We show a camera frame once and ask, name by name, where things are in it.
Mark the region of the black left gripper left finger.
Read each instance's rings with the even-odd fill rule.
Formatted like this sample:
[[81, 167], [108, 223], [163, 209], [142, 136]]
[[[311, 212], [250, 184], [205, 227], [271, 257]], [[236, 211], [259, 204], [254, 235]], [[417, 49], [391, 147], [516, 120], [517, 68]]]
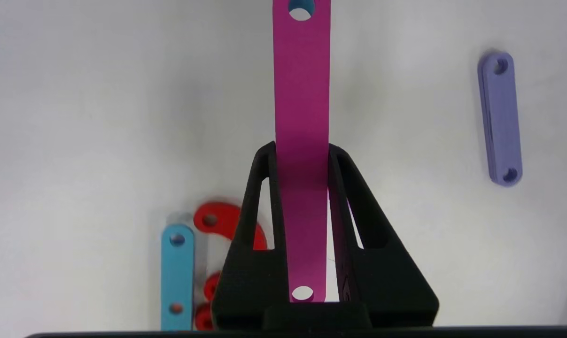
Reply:
[[[262, 182], [270, 184], [274, 248], [255, 250]], [[211, 305], [216, 329], [262, 329], [268, 308], [289, 302], [285, 223], [277, 174], [276, 144], [256, 152], [240, 219]]]

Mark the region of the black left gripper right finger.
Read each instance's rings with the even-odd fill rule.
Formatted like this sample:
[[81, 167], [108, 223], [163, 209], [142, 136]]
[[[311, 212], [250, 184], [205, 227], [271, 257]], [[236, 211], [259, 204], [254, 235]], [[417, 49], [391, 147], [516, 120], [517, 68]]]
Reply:
[[432, 326], [439, 301], [350, 155], [330, 144], [328, 190], [341, 302], [374, 328]]

